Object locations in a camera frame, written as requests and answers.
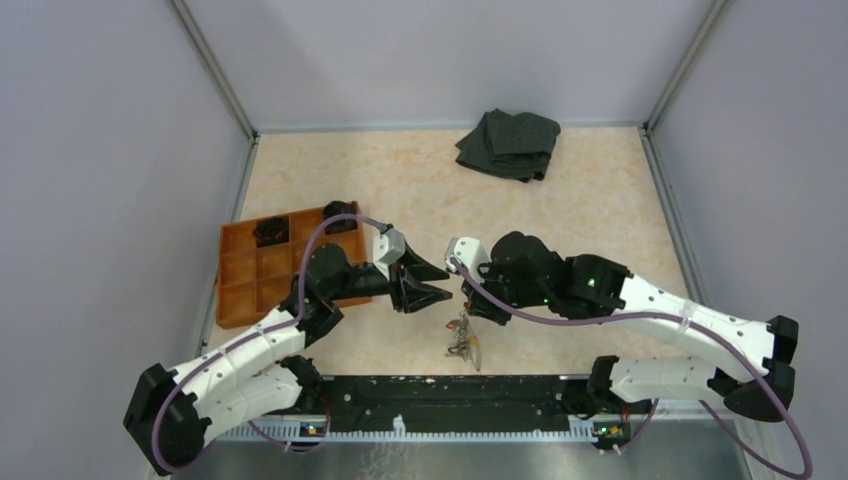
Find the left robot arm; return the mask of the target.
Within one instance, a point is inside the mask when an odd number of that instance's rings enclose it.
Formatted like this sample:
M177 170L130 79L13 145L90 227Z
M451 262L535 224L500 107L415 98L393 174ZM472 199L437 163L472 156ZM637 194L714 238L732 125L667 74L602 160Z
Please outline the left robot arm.
M342 320L336 300L387 295L396 311L414 313L451 299L435 285L448 277L406 245L361 265L340 246L321 245L305 277L253 327L190 361L144 370L123 425L156 473L167 476L239 424L288 407L308 413L320 401L320 376L299 353Z

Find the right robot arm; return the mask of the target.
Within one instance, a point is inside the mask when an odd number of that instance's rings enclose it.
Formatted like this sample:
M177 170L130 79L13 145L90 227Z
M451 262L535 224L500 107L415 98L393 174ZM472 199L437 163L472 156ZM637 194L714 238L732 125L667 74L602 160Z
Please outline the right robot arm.
M722 313L622 264L595 254L563 257L518 231L491 250L458 238L445 263L463 277L474 316L500 325L514 316L556 326L608 324L682 351L674 358L597 358L586 397L600 412L623 402L680 399L720 402L745 418L777 423L793 399L799 325L789 317L758 321Z

